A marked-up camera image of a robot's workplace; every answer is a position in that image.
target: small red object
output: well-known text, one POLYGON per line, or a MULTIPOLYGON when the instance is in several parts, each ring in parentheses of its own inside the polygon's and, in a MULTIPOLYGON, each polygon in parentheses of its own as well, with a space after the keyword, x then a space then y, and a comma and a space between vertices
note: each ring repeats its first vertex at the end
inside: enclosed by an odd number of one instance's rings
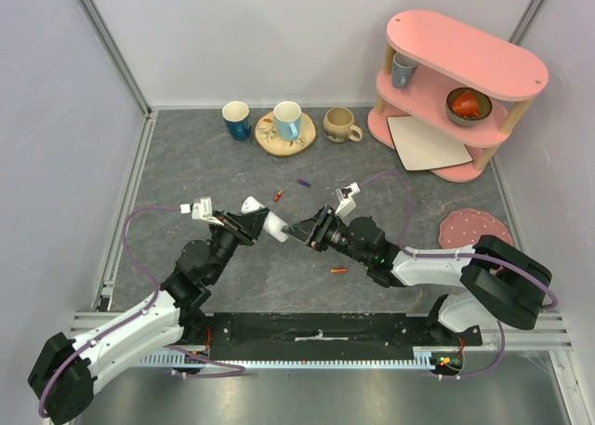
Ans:
POLYGON ((279 192, 277 194, 275 194, 275 196, 272 198, 273 202, 277 202, 281 196, 283 195, 283 190, 279 190, 279 192))

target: pink shelf tier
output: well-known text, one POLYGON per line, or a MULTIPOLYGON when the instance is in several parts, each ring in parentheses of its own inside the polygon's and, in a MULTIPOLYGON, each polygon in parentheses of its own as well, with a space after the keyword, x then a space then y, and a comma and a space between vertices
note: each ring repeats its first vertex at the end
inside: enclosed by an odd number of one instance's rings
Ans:
POLYGON ((368 114, 368 129, 372 137, 394 149, 394 144, 392 144, 392 138, 390 137, 389 123, 387 122, 387 117, 389 116, 409 116, 409 113, 385 103, 382 113, 376 113, 372 110, 368 114))
MULTIPOLYGON (((473 160, 477 159, 482 153, 481 148, 474 148, 472 146, 467 146, 467 150, 471 154, 471 157, 473 157, 473 160)), ((438 177, 455 183, 463 183, 476 179, 482 173, 482 171, 478 171, 473 167, 473 162, 464 165, 443 167, 441 169, 432 169, 431 172, 438 177)))
MULTIPOLYGON (((388 103, 385 103, 384 111, 382 113, 375 113, 374 110, 372 110, 370 111, 370 114, 368 114, 368 129, 370 130, 370 134, 372 134, 372 136, 381 143, 384 143, 391 149, 394 149, 394 145, 392 144, 392 138, 390 137, 387 117, 407 115, 409 115, 409 113, 406 113, 401 109, 398 109, 388 103)), ((473 159, 476 159, 482 153, 481 148, 473 148, 471 146, 467 146, 467 150, 469 151, 473 159)), ((433 172, 439 177, 442 177, 443 179, 454 182, 470 181, 477 178, 481 174, 480 171, 477 171, 473 168, 473 163, 466 163, 465 165, 459 166, 444 167, 442 169, 433 169, 431 172, 433 172)))
POLYGON ((398 52, 499 100, 534 98, 548 83, 535 54, 435 11, 397 14, 387 40, 398 52))
POLYGON ((417 67, 407 88, 393 87, 390 74, 383 72, 378 74, 376 85, 385 101, 469 146, 490 148, 509 137, 498 131, 508 111, 496 100, 492 100, 490 116, 475 126, 461 127, 451 122, 446 115, 446 97, 461 84, 424 65, 417 67))

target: light blue mug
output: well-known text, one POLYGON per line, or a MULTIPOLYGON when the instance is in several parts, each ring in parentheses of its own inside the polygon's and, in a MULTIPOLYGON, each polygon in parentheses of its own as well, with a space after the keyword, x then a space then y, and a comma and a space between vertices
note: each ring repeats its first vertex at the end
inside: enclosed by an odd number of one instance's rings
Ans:
POLYGON ((279 137, 284 141, 294 141, 299 138, 301 127, 301 108, 293 101, 283 101, 272 111, 275 117, 275 127, 279 137))

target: mug handle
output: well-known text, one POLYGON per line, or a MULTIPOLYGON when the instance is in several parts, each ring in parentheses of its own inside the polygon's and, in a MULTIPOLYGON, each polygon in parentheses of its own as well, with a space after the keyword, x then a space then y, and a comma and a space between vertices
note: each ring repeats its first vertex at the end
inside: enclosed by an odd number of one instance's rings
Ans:
POLYGON ((353 141, 362 141, 364 138, 364 132, 357 127, 356 125, 351 126, 350 128, 350 139, 353 141))
POLYGON ((298 127, 296 126, 296 123, 289 123, 289 128, 291 129, 291 138, 298 139, 299 131, 298 127))

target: pink placemat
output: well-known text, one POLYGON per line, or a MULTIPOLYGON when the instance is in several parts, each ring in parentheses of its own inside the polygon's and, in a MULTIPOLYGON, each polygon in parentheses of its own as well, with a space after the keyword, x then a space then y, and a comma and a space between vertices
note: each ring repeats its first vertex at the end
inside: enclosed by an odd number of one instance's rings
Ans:
POLYGON ((512 245, 508 228, 490 213, 465 208, 453 211, 440 224, 440 246, 458 248, 477 244, 483 234, 492 234, 512 245))

